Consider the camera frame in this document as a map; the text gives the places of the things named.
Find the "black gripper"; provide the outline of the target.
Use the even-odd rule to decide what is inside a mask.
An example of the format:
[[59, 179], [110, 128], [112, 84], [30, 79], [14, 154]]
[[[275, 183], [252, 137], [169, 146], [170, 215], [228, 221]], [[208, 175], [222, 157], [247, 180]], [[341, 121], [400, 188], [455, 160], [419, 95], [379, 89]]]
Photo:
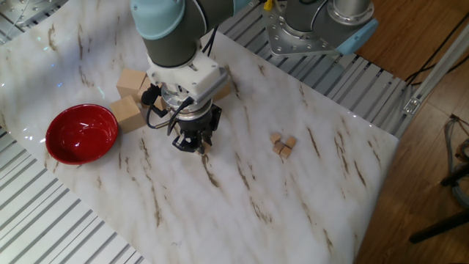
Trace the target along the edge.
[[178, 150], [194, 153], [201, 147], [201, 142], [212, 146], [213, 132], [218, 129], [222, 109], [211, 105], [207, 113], [194, 120], [178, 120], [181, 136], [177, 136], [172, 145]]

